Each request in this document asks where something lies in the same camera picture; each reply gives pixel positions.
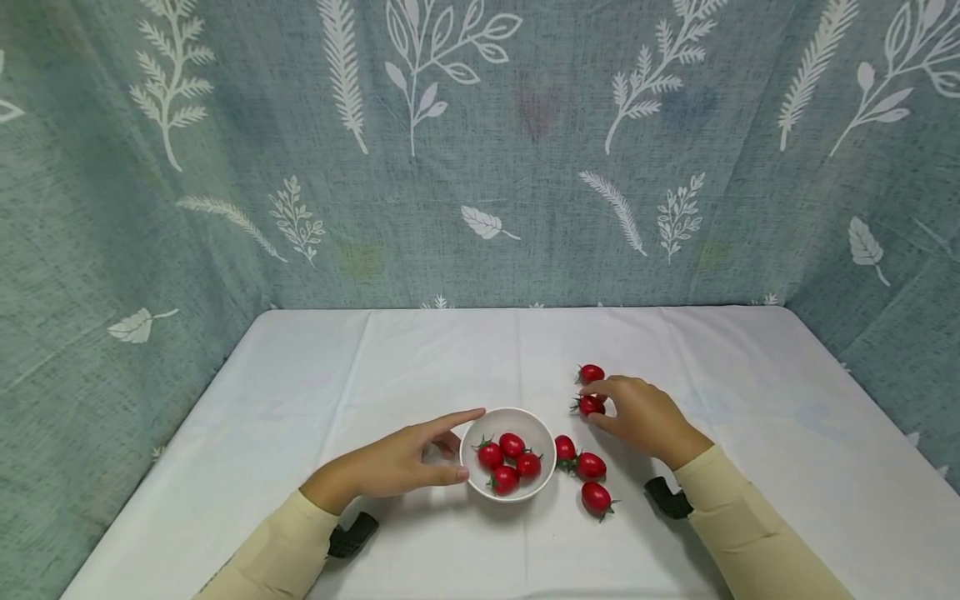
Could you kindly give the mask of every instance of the blue-green backdrop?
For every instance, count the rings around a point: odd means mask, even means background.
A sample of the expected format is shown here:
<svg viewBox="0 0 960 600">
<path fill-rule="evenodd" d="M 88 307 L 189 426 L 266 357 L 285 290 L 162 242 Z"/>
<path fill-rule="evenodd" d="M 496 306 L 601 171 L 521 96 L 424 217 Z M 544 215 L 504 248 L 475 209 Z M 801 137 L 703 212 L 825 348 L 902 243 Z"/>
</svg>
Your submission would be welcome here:
<svg viewBox="0 0 960 600">
<path fill-rule="evenodd" d="M 957 0 L 11 0 L 0 50 L 11 597 L 272 304 L 785 304 L 960 484 Z"/>
</svg>

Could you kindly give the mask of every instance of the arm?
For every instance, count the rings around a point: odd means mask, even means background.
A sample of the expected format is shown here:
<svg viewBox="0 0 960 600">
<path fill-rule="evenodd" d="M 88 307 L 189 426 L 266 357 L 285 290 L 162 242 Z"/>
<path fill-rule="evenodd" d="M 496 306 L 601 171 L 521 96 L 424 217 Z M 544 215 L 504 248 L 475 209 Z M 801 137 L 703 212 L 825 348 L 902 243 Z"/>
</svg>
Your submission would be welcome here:
<svg viewBox="0 0 960 600">
<path fill-rule="evenodd" d="M 435 444 L 456 456 L 450 430 L 484 409 L 453 413 L 399 431 L 317 469 L 263 520 L 194 600 L 302 600 L 324 568 L 330 534 L 357 496 L 387 497 L 427 486 L 464 483 L 464 467 L 428 466 L 423 449 Z"/>
<path fill-rule="evenodd" d="M 852 600 L 850 593 L 719 446 L 686 421 L 666 393 L 614 376 L 584 394 L 610 396 L 616 417 L 598 428 L 661 459 L 693 506 L 690 524 L 737 600 Z"/>
</svg>

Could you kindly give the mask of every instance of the bowl rim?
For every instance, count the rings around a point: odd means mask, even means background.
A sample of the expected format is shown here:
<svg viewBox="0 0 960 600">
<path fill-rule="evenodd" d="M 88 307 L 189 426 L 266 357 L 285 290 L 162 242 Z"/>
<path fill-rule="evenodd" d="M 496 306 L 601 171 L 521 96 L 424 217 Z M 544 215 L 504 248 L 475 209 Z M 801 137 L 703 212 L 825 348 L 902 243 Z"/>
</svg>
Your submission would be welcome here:
<svg viewBox="0 0 960 600">
<path fill-rule="evenodd" d="M 519 412 L 521 412 L 521 413 L 526 413 L 526 414 L 529 415 L 530 417 L 533 417 L 533 419 L 534 419 L 536 422 L 538 422 L 538 423 L 540 424 L 540 426 L 543 427 L 543 429 L 546 430 L 547 436 L 549 436 L 550 441 L 551 441 L 551 442 L 554 441 L 555 438 L 553 437 L 553 432 L 550 431 L 550 428 L 546 426 L 546 423 L 543 422 L 543 421 L 540 419 L 540 417 L 538 417 L 537 415 L 534 415 L 533 413 L 531 413 L 531 412 L 528 411 L 527 409 L 525 409 L 525 408 L 520 408 L 519 406 L 498 406 L 498 407 L 496 407 L 496 408 L 491 408 L 491 409 L 488 410 L 486 413 L 484 413 L 483 417 L 480 417 L 479 419 L 474 420 L 473 422 L 470 423 L 470 427 L 468 427 L 468 428 L 467 428 L 467 431 L 464 432 L 464 438 L 463 438 L 463 440 L 466 441 L 467 437 L 469 436 L 470 430 L 473 429 L 473 426 L 476 425 L 476 424 L 477 424 L 482 418 L 484 418 L 486 415 L 489 415 L 489 414 L 491 414 L 491 413 L 496 413 L 496 412 L 498 412 L 498 411 L 504 411 L 504 410 L 519 411 Z M 469 444 L 466 444 L 466 443 L 460 444 L 460 464 L 463 465 L 463 466 L 466 466 L 466 465 L 467 465 L 467 461 L 464 459 L 464 453 L 467 451 L 467 448 L 470 448 L 470 445 L 469 445 Z M 523 502 L 524 500 L 529 500 L 529 499 L 532 498 L 534 495 L 536 495 L 540 490 L 542 490 L 542 489 L 546 486 L 547 483 L 550 482 L 550 479 L 553 478 L 553 474 L 554 474 L 554 471 L 555 471 L 556 469 L 557 469 L 557 452 L 556 452 L 556 449 L 555 449 L 555 450 L 554 450 L 554 453 L 553 453 L 553 464 L 550 465 L 550 470 L 547 471 L 547 475 L 546 475 L 546 477 L 543 479 L 543 483 L 541 483 L 540 485 L 536 486 L 535 488 L 533 488 L 533 489 L 530 490 L 529 492 L 525 493 L 524 495 L 519 495 L 519 496 L 498 496 L 498 495 L 489 493 L 489 492 L 487 492 L 486 490 L 480 490 L 479 488 L 477 488 L 476 484 L 473 483 L 473 480 L 472 480 L 472 479 L 468 479 L 468 480 L 467 480 L 467 483 L 469 483 L 469 485 L 470 485 L 472 488 L 474 488 L 478 493 L 480 493 L 480 495 L 482 495 L 483 497 L 485 497 L 485 498 L 487 498 L 487 499 L 489 499 L 489 500 L 492 500 L 493 502 L 501 502 L 501 503 L 503 503 L 503 504 L 513 504 L 514 502 Z"/>
</svg>

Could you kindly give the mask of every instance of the white bowl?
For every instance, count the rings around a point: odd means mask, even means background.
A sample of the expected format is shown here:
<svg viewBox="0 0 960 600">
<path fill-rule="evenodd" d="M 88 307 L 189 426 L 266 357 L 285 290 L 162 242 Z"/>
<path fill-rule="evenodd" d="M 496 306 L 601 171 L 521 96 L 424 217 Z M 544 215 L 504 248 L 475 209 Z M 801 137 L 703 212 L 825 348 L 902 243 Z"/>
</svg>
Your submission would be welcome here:
<svg viewBox="0 0 960 600">
<path fill-rule="evenodd" d="M 487 485 L 491 474 L 477 461 L 477 453 L 473 447 L 480 445 L 484 437 L 488 440 L 493 437 L 493 440 L 498 442 L 500 436 L 508 432 L 516 433 L 528 448 L 532 448 L 538 455 L 542 454 L 543 458 L 540 459 L 540 475 L 537 479 L 521 479 L 519 487 L 513 493 L 498 496 Z M 494 502 L 505 504 L 522 502 L 536 495 L 550 481 L 550 477 L 553 477 L 554 468 L 557 466 L 557 447 L 553 442 L 553 434 L 543 421 L 532 413 L 522 408 L 494 408 L 470 425 L 460 444 L 460 463 L 470 470 L 470 486 L 482 495 Z"/>
</svg>

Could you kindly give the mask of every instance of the leaf print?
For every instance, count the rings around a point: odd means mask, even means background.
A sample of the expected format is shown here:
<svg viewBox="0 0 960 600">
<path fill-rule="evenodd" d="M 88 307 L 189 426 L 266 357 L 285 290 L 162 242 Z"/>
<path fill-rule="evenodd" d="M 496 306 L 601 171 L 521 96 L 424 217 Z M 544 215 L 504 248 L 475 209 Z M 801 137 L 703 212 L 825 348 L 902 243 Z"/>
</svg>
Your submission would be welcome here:
<svg viewBox="0 0 960 600">
<path fill-rule="evenodd" d="M 400 67 L 392 62 L 384 62 L 383 64 L 387 67 L 387 75 L 390 76 L 390 81 L 402 89 L 403 93 L 407 93 L 407 79 L 403 77 L 403 71 L 400 70 Z"/>
<path fill-rule="evenodd" d="M 960 73 L 956 71 L 930 72 L 930 80 L 941 96 L 960 98 Z"/>
<path fill-rule="evenodd" d="M 200 212 L 209 212 L 215 215 L 223 215 L 227 219 L 240 227 L 248 233 L 253 239 L 256 240 L 256 243 L 260 245 L 263 250 L 267 252 L 270 256 L 280 260 L 281 262 L 287 262 L 287 259 L 276 251 L 274 245 L 267 241 L 267 238 L 263 236 L 263 233 L 260 232 L 260 229 L 253 224 L 253 221 L 250 220 L 250 217 L 247 216 L 244 211 L 240 210 L 233 204 L 224 202 L 222 200 L 217 200 L 216 198 L 209 198 L 207 196 L 184 196 L 181 200 L 177 201 L 177 206 L 181 208 L 186 208 L 187 210 L 197 210 Z"/>
<path fill-rule="evenodd" d="M 940 71 L 938 65 L 960 59 L 960 2 L 954 2 L 945 12 L 943 0 L 918 0 L 914 5 L 904 2 L 894 15 L 883 39 L 886 73 L 876 81 L 874 68 L 866 61 L 856 71 L 856 81 L 862 95 L 860 106 L 850 124 L 840 134 L 830 156 L 854 128 L 867 123 L 896 123 L 910 114 L 908 108 L 893 108 L 909 95 L 913 87 L 881 97 L 887 85 L 907 73 L 923 71 L 934 89 L 945 98 L 960 98 L 960 73 Z"/>
<path fill-rule="evenodd" d="M 874 68 L 868 62 L 861 62 L 856 69 L 856 82 L 864 92 L 874 86 Z"/>
<path fill-rule="evenodd" d="M 179 96 L 193 98 L 213 91 L 213 85 L 207 80 L 195 77 L 184 78 L 183 67 L 188 60 L 205 64 L 213 62 L 215 57 L 213 51 L 205 46 L 186 43 L 188 40 L 196 40 L 204 29 L 204 21 L 197 16 L 191 16 L 196 0 L 140 0 L 140 3 L 156 16 L 164 17 L 170 26 L 172 38 L 149 21 L 141 20 L 137 24 L 137 28 L 147 41 L 161 56 L 173 63 L 173 72 L 168 76 L 153 57 L 137 51 L 137 61 L 147 76 L 147 82 L 144 83 L 143 88 L 139 85 L 131 85 L 130 94 L 147 118 L 160 125 L 167 159 L 175 169 L 182 172 L 183 169 L 177 162 L 173 147 L 170 145 L 170 129 L 187 127 L 201 121 L 206 117 L 206 109 L 190 106 L 180 108 L 171 114 L 171 104 Z"/>
<path fill-rule="evenodd" d="M 151 315 L 149 310 L 141 308 L 119 323 L 107 327 L 107 333 L 121 342 L 143 344 L 150 339 L 150 325 L 154 320 L 173 317 L 179 312 L 180 310 L 175 308 L 159 315 Z"/>
<path fill-rule="evenodd" d="M 3 75 L 4 51 L 0 50 L 0 75 Z M 23 109 L 18 108 L 6 100 L 0 100 L 0 123 L 12 121 L 18 116 L 26 114 Z"/>
<path fill-rule="evenodd" d="M 423 9 L 421 10 L 420 0 L 386 0 L 387 32 L 394 48 L 403 57 L 402 64 L 406 64 L 407 70 L 404 71 L 402 65 L 397 66 L 389 61 L 384 62 L 384 66 L 390 80 L 403 90 L 403 96 L 407 101 L 411 156 L 417 155 L 414 137 L 417 125 L 423 119 L 439 117 L 447 107 L 446 102 L 435 102 L 436 82 L 428 86 L 427 92 L 422 96 L 418 94 L 417 85 L 420 75 L 429 67 L 437 66 L 458 84 L 480 83 L 480 76 L 472 67 L 464 62 L 444 59 L 467 44 L 473 44 L 487 62 L 492 64 L 508 62 L 510 58 L 507 56 L 507 51 L 492 41 L 512 36 L 523 22 L 519 16 L 504 12 L 496 14 L 485 27 L 477 31 L 483 19 L 484 2 L 471 0 L 456 43 L 447 45 L 451 40 L 456 22 L 454 7 L 452 5 L 446 7 L 439 16 L 434 18 L 433 9 L 436 0 L 422 1 Z M 407 16 L 405 20 L 400 18 L 401 13 Z M 429 42 L 426 36 L 428 30 L 430 31 Z"/>
<path fill-rule="evenodd" d="M 363 98 L 357 84 L 353 8 L 349 0 L 318 0 L 317 8 L 324 21 L 324 49 L 340 120 L 347 131 L 353 133 L 361 152 L 368 154 L 363 141 Z"/>
<path fill-rule="evenodd" d="M 469 66 L 462 62 L 452 62 L 451 64 L 441 64 L 440 68 L 453 78 L 458 84 L 473 85 L 480 82 L 480 76 Z"/>
<path fill-rule="evenodd" d="M 780 298 L 777 297 L 777 294 L 770 292 L 765 294 L 762 299 L 752 301 L 751 304 L 753 306 L 780 306 Z"/>
<path fill-rule="evenodd" d="M 651 105 L 647 105 L 646 110 L 634 110 L 634 102 L 640 94 L 646 91 L 652 94 L 661 94 L 664 91 L 677 90 L 683 86 L 684 83 L 679 77 L 664 73 L 664 70 L 672 62 L 691 64 L 702 62 L 707 57 L 707 51 L 704 48 L 692 44 L 713 29 L 716 22 L 712 19 L 708 20 L 707 17 L 726 3 L 727 0 L 705 0 L 697 8 L 697 3 L 690 0 L 675 1 L 674 7 L 677 8 L 678 16 L 682 20 L 680 30 L 674 35 L 673 28 L 670 27 L 670 23 L 666 19 L 661 19 L 657 24 L 657 46 L 661 56 L 660 65 L 652 73 L 650 72 L 652 68 L 650 48 L 643 45 L 640 47 L 640 54 L 637 56 L 637 69 L 630 74 L 631 92 L 629 96 L 625 96 L 622 92 L 624 74 L 617 73 L 613 76 L 613 102 L 617 106 L 617 113 L 612 125 L 610 125 L 610 130 L 607 132 L 607 141 L 604 143 L 604 150 L 607 154 L 610 153 L 613 135 L 616 133 L 616 128 L 619 127 L 623 117 L 629 116 L 637 119 L 659 111 L 660 103 L 656 104 L 657 110 L 650 110 Z"/>
<path fill-rule="evenodd" d="M 447 303 L 446 303 L 446 298 L 444 298 L 444 295 L 443 295 L 443 294 L 438 294 L 438 295 L 437 295 L 434 299 L 432 299 L 431 301 L 429 301 L 429 302 L 424 302 L 423 304 L 421 304 L 421 305 L 420 305 L 420 308 L 426 308 L 426 309 L 430 309 L 430 308 L 454 308 L 454 306 L 453 306 L 452 304 L 447 305 Z"/>
<path fill-rule="evenodd" d="M 660 245 L 666 250 L 667 264 L 670 264 L 673 255 L 680 251 L 680 242 L 690 239 L 690 233 L 700 230 L 703 217 L 690 217 L 700 212 L 697 201 L 691 199 L 704 186 L 706 176 L 706 173 L 701 173 L 691 177 L 690 187 L 681 186 L 677 188 L 676 194 L 673 190 L 667 190 L 666 205 L 657 206 L 657 210 L 662 213 L 657 217 L 657 229 L 662 238 Z"/>
<path fill-rule="evenodd" d="M 874 235 L 870 233 L 870 228 L 857 217 L 850 219 L 850 254 L 853 262 L 858 265 L 873 266 L 876 268 L 876 276 L 880 278 L 883 285 L 890 287 L 890 281 L 883 276 L 880 270 L 880 259 L 883 258 L 883 248 L 875 240 Z"/>
<path fill-rule="evenodd" d="M 913 222 L 916 223 L 917 227 L 922 229 L 924 233 L 926 233 L 931 238 L 933 238 L 933 241 L 937 243 L 937 246 L 939 246 L 944 252 L 947 253 L 947 256 L 949 256 L 950 260 L 954 262 L 960 262 L 960 256 L 956 255 L 953 252 L 953 248 L 950 247 L 950 242 L 949 240 L 947 240 L 947 238 L 937 234 L 933 229 L 931 229 L 930 227 L 928 227 L 927 225 L 925 225 L 924 223 L 922 223 L 917 219 L 914 219 Z"/>
<path fill-rule="evenodd" d="M 643 251 L 643 240 L 640 239 L 640 233 L 636 230 L 634 212 L 630 209 L 630 205 L 627 204 L 627 199 L 623 197 L 620 190 L 613 187 L 613 184 L 602 176 L 590 171 L 581 171 L 580 179 L 592 187 L 613 206 L 613 212 L 616 213 L 617 219 L 620 220 L 620 228 L 623 229 L 623 234 L 627 238 L 627 244 L 637 252 L 646 256 L 647 253 Z"/>
<path fill-rule="evenodd" d="M 294 245 L 294 251 L 303 254 L 310 266 L 316 269 L 313 257 L 317 255 L 317 249 L 314 245 L 320 244 L 320 236 L 326 233 L 324 222 L 319 219 L 310 221 L 313 213 L 307 212 L 305 204 L 300 204 L 300 185 L 297 184 L 296 175 L 283 180 L 283 186 L 286 189 L 277 191 L 276 197 L 269 196 L 274 206 L 270 214 L 276 218 L 276 226 Z"/>
<path fill-rule="evenodd" d="M 470 208 L 469 206 L 461 206 L 460 213 L 464 216 L 464 221 L 467 222 L 467 225 L 485 240 L 493 238 L 497 233 L 503 233 L 511 239 L 520 239 L 509 231 L 503 230 L 503 225 L 500 223 L 499 217 L 494 217 L 476 208 Z"/>
<path fill-rule="evenodd" d="M 793 78 L 780 107 L 780 151 L 786 150 L 786 138 L 800 121 L 804 108 L 813 98 L 820 77 L 827 70 L 840 40 L 857 15 L 857 0 L 829 0 L 820 25 L 804 50 L 800 70 Z"/>
</svg>

